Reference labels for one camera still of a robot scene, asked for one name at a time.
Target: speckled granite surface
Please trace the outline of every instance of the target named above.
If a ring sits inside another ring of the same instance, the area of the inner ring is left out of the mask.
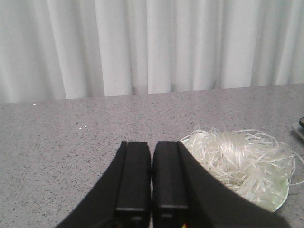
[[[304,84],[0,104],[0,227],[49,228],[88,193],[121,140],[179,140],[205,130],[259,129],[304,158],[291,124]],[[294,180],[304,176],[303,168]],[[304,227],[304,185],[277,212]]]

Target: gray countertop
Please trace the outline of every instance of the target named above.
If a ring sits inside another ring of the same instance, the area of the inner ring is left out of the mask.
[[[0,104],[0,227],[53,227],[88,193],[122,140],[179,140],[203,130],[258,129],[304,158],[292,123],[304,84]],[[294,181],[304,176],[298,166]],[[304,185],[278,214],[304,227]]]

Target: white curtain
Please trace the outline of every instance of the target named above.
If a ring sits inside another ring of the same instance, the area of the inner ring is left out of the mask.
[[[0,102],[304,83],[302,0],[0,0]]]

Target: tangled white string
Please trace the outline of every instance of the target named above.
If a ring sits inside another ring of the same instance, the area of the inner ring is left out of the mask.
[[[181,139],[196,160],[215,178],[243,198],[276,211],[284,202],[282,187],[291,184],[295,156],[286,143],[259,130],[221,132],[195,131]]]

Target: curtain fold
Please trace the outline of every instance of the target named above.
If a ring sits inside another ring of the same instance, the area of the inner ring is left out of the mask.
[[[304,83],[302,0],[0,0],[0,102]]]

